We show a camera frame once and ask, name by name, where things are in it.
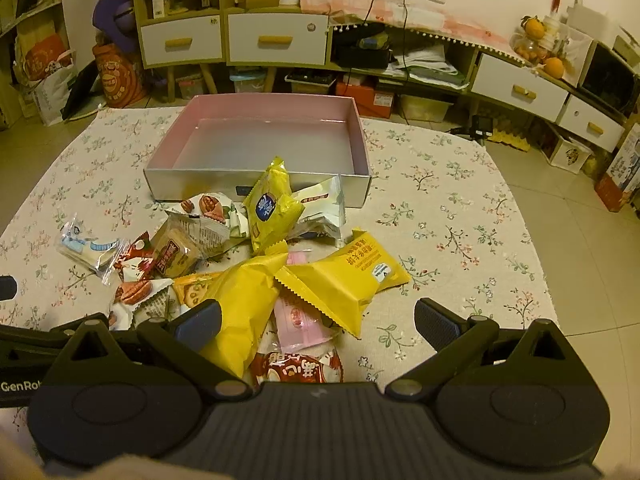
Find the white drawer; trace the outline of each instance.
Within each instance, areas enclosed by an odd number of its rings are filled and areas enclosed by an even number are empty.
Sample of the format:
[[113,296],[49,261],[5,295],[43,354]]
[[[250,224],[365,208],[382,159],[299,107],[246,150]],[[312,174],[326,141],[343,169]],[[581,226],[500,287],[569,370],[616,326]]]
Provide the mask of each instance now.
[[575,95],[569,97],[558,125],[597,146],[612,152],[616,147],[623,127],[590,104]]
[[221,60],[220,17],[199,16],[140,29],[146,66]]
[[230,14],[229,64],[324,65],[328,16],[291,12]]
[[497,57],[482,54],[472,92],[554,122],[568,92]]

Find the pink snack packet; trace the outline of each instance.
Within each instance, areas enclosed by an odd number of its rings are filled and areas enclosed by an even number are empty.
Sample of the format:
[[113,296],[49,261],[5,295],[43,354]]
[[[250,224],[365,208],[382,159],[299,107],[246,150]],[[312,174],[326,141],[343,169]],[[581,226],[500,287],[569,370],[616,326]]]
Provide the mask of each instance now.
[[[289,253],[287,265],[306,264],[306,253]],[[282,288],[273,307],[282,352],[292,353],[331,340],[335,332],[322,324],[321,313],[290,290]]]

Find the tile floor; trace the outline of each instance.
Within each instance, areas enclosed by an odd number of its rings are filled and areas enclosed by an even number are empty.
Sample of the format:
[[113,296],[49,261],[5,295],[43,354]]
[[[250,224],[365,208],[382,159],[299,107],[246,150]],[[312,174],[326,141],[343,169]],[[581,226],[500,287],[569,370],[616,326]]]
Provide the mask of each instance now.
[[[163,104],[152,99],[148,105]],[[23,119],[0,132],[0,232],[91,120],[45,128],[37,118]],[[535,149],[522,153],[492,143],[487,149],[527,223],[561,328],[609,403],[609,433],[596,464],[606,472],[619,464],[640,468],[640,280],[634,279],[640,277],[640,220],[629,207],[609,213],[590,179],[549,166]]]

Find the pink box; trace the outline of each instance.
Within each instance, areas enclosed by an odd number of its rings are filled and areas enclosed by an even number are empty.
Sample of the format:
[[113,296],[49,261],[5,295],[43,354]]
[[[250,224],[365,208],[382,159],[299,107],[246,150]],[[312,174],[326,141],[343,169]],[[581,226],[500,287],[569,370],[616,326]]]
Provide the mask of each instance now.
[[145,177],[156,200],[218,191],[241,201],[277,155],[285,161],[293,191],[339,174],[345,206],[364,204],[372,174],[350,97],[196,96],[156,148]]

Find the orange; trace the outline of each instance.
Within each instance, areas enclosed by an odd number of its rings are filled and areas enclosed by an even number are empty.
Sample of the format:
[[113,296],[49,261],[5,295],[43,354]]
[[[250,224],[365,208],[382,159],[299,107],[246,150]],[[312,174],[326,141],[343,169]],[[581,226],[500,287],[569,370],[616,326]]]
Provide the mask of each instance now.
[[564,75],[564,65],[558,57],[550,57],[545,61],[545,72],[551,77],[560,79]]
[[537,16],[534,18],[525,16],[520,25],[532,40],[541,40],[545,37],[545,25]]

